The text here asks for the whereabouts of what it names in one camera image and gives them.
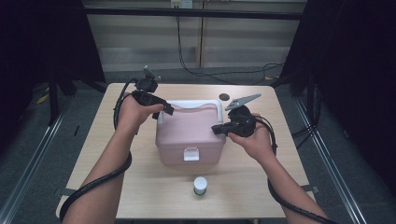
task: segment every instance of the electrical cable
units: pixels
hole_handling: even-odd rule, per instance
[[[193,72],[186,66],[186,64],[184,63],[184,59],[183,59],[183,53],[182,53],[182,50],[181,50],[182,49],[182,47],[181,47],[181,38],[180,38],[180,17],[177,17],[177,46],[178,46],[178,58],[179,58],[180,64],[184,68],[184,70],[186,70],[189,74],[194,75],[196,77],[212,77],[212,78],[214,78],[217,81],[221,81],[221,82],[224,82],[224,83],[227,83],[227,84],[230,84],[230,85],[239,85],[239,84],[231,82],[231,81],[224,80],[224,79],[216,77],[216,76],[229,75],[229,74],[253,74],[253,73],[262,72],[262,78],[260,80],[248,84],[248,85],[257,85],[257,84],[261,83],[263,80],[265,80],[265,71],[274,69],[274,68],[284,64],[284,63],[268,63],[262,69],[255,70],[255,71],[221,72],[221,73],[213,73],[213,74],[207,74],[207,73],[202,73],[202,72]]]
[[[120,113],[120,107],[122,105],[123,99],[127,96],[124,95],[125,91],[128,87],[128,85],[131,82],[137,82],[137,79],[132,78],[131,80],[129,80],[127,83],[125,83],[121,93],[120,93],[120,97],[116,102],[116,106],[114,108],[114,116],[113,116],[113,121],[114,121],[114,129],[117,129],[118,126],[118,119],[119,119],[119,113]],[[83,187],[79,188],[78,190],[76,190],[72,195],[70,195],[67,200],[64,202],[64,204],[61,207],[61,211],[60,211],[60,215],[59,218],[61,221],[64,220],[64,216],[67,213],[67,210],[69,209],[70,205],[75,202],[78,198],[80,198],[82,195],[84,195],[85,193],[87,193],[88,191],[98,187],[99,185],[104,184],[105,182],[119,176],[120,174],[124,173],[132,164],[132,154],[131,152],[128,155],[128,158],[126,160],[126,162],[117,170],[104,175],[102,177],[99,177],[95,180],[93,180],[92,182],[84,185]]]
[[[268,133],[270,134],[270,138],[271,138],[271,148],[272,148],[274,154],[276,155],[276,148],[277,148],[277,145],[276,145],[276,138],[275,138],[274,129],[273,129],[271,123],[270,123],[267,119],[265,119],[265,118],[263,118],[263,117],[261,117],[261,116],[254,116],[254,118],[255,118],[256,121],[258,121],[260,124],[264,125],[264,127],[267,129]],[[336,222],[334,222],[334,221],[331,221],[331,220],[329,220],[329,219],[327,219],[327,218],[325,218],[325,217],[321,217],[321,216],[319,216],[319,215],[316,215],[316,214],[314,214],[314,213],[311,213],[311,212],[309,212],[309,211],[306,211],[306,210],[304,210],[303,208],[297,207],[297,206],[295,206],[295,205],[293,205],[293,204],[291,204],[291,203],[288,203],[288,202],[285,201],[284,199],[282,199],[282,198],[276,193],[276,191],[275,191],[275,189],[274,189],[274,186],[271,184],[271,181],[270,181],[269,179],[268,179],[268,189],[269,189],[271,195],[273,196],[273,198],[274,198],[278,203],[280,203],[282,206],[288,208],[289,210],[291,210],[291,211],[293,211],[293,212],[295,212],[295,213],[297,213],[297,214],[300,214],[300,215],[302,215],[302,216],[304,216],[304,217],[309,217],[309,218],[311,218],[311,219],[313,219],[313,220],[315,220],[315,221],[317,221],[317,222],[320,222],[320,223],[325,223],[325,224],[336,224]]]

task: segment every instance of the pink cooler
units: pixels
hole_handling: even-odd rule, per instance
[[[167,101],[173,116],[161,112],[155,143],[165,165],[216,163],[225,144],[225,135],[215,135],[211,127],[221,124],[221,104],[217,100]]]

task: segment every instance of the wall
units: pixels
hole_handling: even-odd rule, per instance
[[[86,6],[163,7],[170,1],[86,0]],[[303,12],[305,1],[193,1],[193,8]],[[175,17],[89,15],[105,72],[181,67]],[[180,18],[188,67],[263,66],[282,63],[297,21]]]

